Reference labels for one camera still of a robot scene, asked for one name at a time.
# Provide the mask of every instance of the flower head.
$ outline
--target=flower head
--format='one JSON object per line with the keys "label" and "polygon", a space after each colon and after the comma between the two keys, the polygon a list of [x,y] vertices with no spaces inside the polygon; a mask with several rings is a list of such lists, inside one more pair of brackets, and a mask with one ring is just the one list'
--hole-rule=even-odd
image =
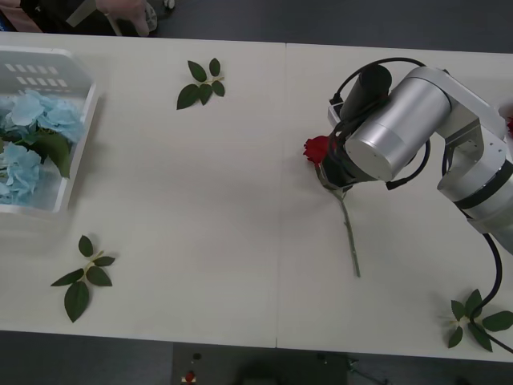
{"label": "flower head", "polygon": [[41,157],[8,143],[0,154],[0,203],[27,205],[39,181]]}
{"label": "flower head", "polygon": [[328,136],[318,136],[317,138],[308,139],[305,143],[305,155],[308,160],[316,166],[322,163],[328,153]]}
{"label": "flower head", "polygon": [[84,133],[79,110],[73,103],[34,90],[0,98],[0,115],[4,115],[0,130],[23,139],[34,133],[37,125],[61,134],[72,143],[79,142]]}

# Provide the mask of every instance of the white table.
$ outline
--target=white table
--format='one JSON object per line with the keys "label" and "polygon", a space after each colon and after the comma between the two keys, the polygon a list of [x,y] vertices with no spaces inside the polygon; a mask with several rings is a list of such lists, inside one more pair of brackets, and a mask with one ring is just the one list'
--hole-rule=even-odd
{"label": "white table", "polygon": [[[348,195],[360,279],[341,210],[301,154],[328,134],[327,99],[365,63],[414,57],[494,103],[513,90],[510,55],[7,33],[0,44],[69,49],[105,88],[69,220],[41,241],[0,238],[0,330],[511,360],[442,339],[450,300],[487,293],[495,271],[486,243],[436,191],[439,138],[414,182]],[[226,97],[176,111],[187,60],[212,57]],[[411,66],[389,68],[397,82]],[[83,264],[83,233],[119,260],[114,286],[95,288],[71,324],[65,289],[50,284]],[[513,310],[503,260],[488,311]],[[498,336],[513,344],[513,332]]]}
{"label": "white table", "polygon": [[[104,98],[63,231],[0,241],[0,329],[276,346],[285,45],[0,34],[73,51]],[[176,110],[188,60],[217,57],[226,96]],[[92,234],[118,257],[112,288],[67,318],[66,288]]]}
{"label": "white table", "polygon": [[[328,98],[353,71],[371,61],[406,56],[446,68],[490,103],[513,95],[513,55],[408,51],[360,47],[287,46],[287,112],[281,188],[278,346],[327,351],[511,361],[470,338],[447,349],[450,300],[476,288],[488,294],[495,265],[484,239],[436,186],[443,141],[433,137],[426,170],[389,192],[360,184],[347,207],[362,277],[356,278],[340,205],[317,182],[301,154],[303,143],[328,135]],[[397,83],[413,67],[390,64]],[[418,156],[403,173],[412,173]],[[484,311],[513,310],[513,259],[502,252],[504,280]],[[513,330],[497,336],[513,346]]]}

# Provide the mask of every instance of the red rose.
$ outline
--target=red rose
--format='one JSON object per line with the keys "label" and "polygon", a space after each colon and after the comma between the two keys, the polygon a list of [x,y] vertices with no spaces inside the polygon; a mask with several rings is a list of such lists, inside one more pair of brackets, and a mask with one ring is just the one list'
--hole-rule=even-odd
{"label": "red rose", "polygon": [[308,160],[316,166],[322,163],[328,153],[328,136],[318,136],[308,139],[305,143],[305,155]]}

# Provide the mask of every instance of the light blue hydrangea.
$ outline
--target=light blue hydrangea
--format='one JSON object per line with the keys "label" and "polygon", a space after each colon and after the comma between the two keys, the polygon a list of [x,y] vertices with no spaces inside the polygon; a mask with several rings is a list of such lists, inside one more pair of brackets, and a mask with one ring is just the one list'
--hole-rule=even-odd
{"label": "light blue hydrangea", "polygon": [[23,139],[30,138],[37,124],[61,134],[71,143],[78,143],[84,134],[80,113],[73,103],[34,90],[0,98],[0,116],[0,132]]}
{"label": "light blue hydrangea", "polygon": [[0,154],[0,203],[28,205],[39,182],[40,164],[36,152],[7,143]]}

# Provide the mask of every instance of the leaf sprig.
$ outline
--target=leaf sprig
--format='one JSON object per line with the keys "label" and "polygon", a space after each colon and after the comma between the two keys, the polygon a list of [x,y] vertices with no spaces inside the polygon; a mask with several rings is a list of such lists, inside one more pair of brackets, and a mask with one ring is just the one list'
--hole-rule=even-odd
{"label": "leaf sprig", "polygon": [[192,61],[188,61],[189,70],[192,77],[200,82],[200,85],[189,84],[185,86],[180,94],[178,95],[178,102],[176,103],[177,110],[183,110],[184,108],[191,107],[198,100],[201,104],[205,105],[215,93],[218,96],[224,96],[225,89],[221,80],[224,80],[224,76],[220,76],[221,65],[219,60],[212,59],[208,65],[212,79],[208,80],[207,72],[203,67]]}
{"label": "leaf sprig", "polygon": [[[80,238],[79,250],[87,258],[94,254],[93,244],[85,235]],[[103,251],[100,251],[83,269],[72,271],[51,284],[52,286],[71,285],[64,296],[64,308],[72,322],[79,319],[89,305],[89,288],[85,282],[86,279],[92,285],[112,286],[111,279],[102,267],[112,265],[114,260],[113,257],[104,256]]]}
{"label": "leaf sprig", "polygon": [[[489,331],[502,331],[508,330],[513,326],[513,313],[507,310],[490,315],[483,320],[476,319],[475,321],[477,326],[472,325],[470,323],[472,311],[479,306],[481,301],[481,293],[476,289],[469,296],[465,305],[454,300],[450,302],[452,314],[456,318],[456,321],[453,321],[452,323],[455,323],[457,327],[449,338],[449,342],[447,344],[449,348],[456,347],[462,341],[462,322],[467,322],[467,329],[471,333],[472,337],[474,337],[474,340],[487,351],[493,351],[493,348],[491,347],[490,339],[483,333],[485,329]],[[475,316],[478,317],[481,313],[482,311],[479,310]]]}

